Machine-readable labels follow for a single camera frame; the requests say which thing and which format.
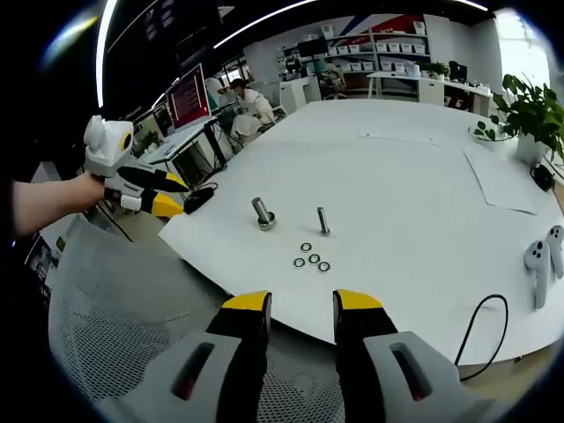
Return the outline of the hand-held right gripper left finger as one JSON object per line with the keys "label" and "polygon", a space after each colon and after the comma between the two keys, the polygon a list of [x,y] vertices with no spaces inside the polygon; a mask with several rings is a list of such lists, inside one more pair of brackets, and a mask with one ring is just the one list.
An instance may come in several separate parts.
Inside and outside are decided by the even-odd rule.
{"label": "hand-held right gripper left finger", "polygon": [[271,293],[234,296],[206,330],[152,360],[119,401],[127,422],[254,422],[266,373]]}

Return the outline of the person's left hand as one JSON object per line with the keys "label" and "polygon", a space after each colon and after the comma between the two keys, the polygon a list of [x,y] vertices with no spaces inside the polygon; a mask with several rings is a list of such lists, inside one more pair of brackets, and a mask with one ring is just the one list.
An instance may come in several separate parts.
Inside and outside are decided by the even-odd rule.
{"label": "person's left hand", "polygon": [[69,181],[70,209],[83,212],[104,198],[104,183],[86,171]]}

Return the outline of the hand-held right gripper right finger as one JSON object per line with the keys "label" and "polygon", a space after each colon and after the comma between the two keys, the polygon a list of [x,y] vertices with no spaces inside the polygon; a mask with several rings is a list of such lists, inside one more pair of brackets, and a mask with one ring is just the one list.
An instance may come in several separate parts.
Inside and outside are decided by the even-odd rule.
{"label": "hand-held right gripper right finger", "polygon": [[411,331],[399,331],[380,301],[333,293],[336,368],[348,422],[495,422],[502,403],[460,381],[457,367]]}

